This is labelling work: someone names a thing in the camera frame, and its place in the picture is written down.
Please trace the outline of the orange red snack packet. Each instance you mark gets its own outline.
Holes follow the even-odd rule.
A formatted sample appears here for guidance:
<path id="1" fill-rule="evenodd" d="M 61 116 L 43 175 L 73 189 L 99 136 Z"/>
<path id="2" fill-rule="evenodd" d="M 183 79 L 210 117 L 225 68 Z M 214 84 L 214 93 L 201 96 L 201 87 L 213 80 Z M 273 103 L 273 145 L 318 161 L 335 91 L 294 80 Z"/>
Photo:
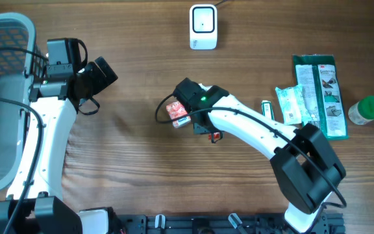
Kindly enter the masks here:
<path id="1" fill-rule="evenodd" d="M 175 102 L 167 105 L 166 110 L 167 110 L 167 112 L 169 114 L 169 117 L 171 119 L 176 119 L 176 118 L 179 118 L 181 116 L 187 115 L 187 112 L 186 112 L 184 106 L 179 101 L 175 101 Z M 189 124 L 190 122 L 191 122 L 191 118 L 189 116 L 187 116 L 187 117 L 181 118 L 177 121 L 174 121 L 172 124 L 173 124 L 174 128 L 180 128 L 184 125 Z"/>

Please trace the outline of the green battery pack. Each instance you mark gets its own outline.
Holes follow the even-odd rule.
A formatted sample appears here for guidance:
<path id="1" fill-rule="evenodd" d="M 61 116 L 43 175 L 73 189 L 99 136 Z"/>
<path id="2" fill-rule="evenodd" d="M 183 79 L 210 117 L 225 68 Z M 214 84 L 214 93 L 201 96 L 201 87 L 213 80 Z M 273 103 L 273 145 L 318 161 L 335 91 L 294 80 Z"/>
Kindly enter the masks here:
<path id="1" fill-rule="evenodd" d="M 273 108 L 272 108 L 272 104 L 271 104 L 271 101 L 268 101 L 268 100 L 263 100 L 261 102 L 261 108 L 262 108 L 262 114 L 267 117 L 267 118 L 270 118 L 272 120 L 275 119 L 275 115 L 273 113 Z"/>

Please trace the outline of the teal tissue packet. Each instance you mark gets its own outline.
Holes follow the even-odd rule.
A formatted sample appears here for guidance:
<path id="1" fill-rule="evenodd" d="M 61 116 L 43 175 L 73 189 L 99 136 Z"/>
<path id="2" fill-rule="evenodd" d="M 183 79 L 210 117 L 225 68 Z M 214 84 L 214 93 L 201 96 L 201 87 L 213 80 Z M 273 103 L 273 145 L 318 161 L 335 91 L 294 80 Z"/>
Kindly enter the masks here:
<path id="1" fill-rule="evenodd" d="M 285 89 L 276 87 L 275 92 L 279 100 L 285 125 L 301 124 L 312 120 L 305 106 L 301 84 Z"/>

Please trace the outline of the green sponge package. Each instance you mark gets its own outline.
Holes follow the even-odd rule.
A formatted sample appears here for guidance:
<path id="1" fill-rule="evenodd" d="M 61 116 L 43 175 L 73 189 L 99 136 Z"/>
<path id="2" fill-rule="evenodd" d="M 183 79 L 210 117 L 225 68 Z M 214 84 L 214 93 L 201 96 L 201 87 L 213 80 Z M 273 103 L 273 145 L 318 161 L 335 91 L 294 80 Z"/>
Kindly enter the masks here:
<path id="1" fill-rule="evenodd" d="M 294 55 L 297 84 L 303 88 L 305 107 L 311 117 L 302 124 L 318 127 L 328 140 L 349 138 L 342 95 L 332 55 Z"/>

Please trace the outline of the green lid jar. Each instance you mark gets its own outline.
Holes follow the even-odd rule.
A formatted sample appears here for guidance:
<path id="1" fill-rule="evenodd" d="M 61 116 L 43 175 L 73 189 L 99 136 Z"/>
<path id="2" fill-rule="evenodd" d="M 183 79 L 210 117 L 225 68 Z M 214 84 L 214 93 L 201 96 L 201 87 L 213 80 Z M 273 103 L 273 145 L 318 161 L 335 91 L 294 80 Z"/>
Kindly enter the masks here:
<path id="1" fill-rule="evenodd" d="M 374 120 L 374 96 L 367 96 L 350 107 L 349 119 L 357 125 L 365 125 Z"/>

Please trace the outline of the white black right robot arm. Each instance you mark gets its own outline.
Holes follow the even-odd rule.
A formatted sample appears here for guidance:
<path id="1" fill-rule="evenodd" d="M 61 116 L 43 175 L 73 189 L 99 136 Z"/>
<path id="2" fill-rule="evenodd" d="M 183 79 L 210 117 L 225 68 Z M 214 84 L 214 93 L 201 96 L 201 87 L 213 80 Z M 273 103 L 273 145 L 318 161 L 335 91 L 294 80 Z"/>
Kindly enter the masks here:
<path id="1" fill-rule="evenodd" d="M 314 226 L 331 194 L 341 196 L 338 185 L 345 168 L 321 130 L 312 124 L 298 129 L 276 122 L 246 107 L 219 86 L 182 80 L 172 95 L 193 123 L 209 133 L 230 133 L 265 156 L 280 191 L 289 201 L 286 223 L 298 233 Z"/>

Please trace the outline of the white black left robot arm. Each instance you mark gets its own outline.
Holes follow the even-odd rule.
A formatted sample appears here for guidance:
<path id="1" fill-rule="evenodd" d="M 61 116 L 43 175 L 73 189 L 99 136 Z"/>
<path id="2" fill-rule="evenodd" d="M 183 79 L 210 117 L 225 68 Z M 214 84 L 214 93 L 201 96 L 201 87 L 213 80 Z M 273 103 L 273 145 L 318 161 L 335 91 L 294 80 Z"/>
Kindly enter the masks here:
<path id="1" fill-rule="evenodd" d="M 76 213 L 62 201 L 62 170 L 68 136 L 85 101 L 117 80 L 103 57 L 89 62 L 82 40 L 47 41 L 49 56 L 33 80 L 30 114 L 21 161 L 0 201 L 0 233 L 113 233 L 121 224 L 112 208 Z"/>

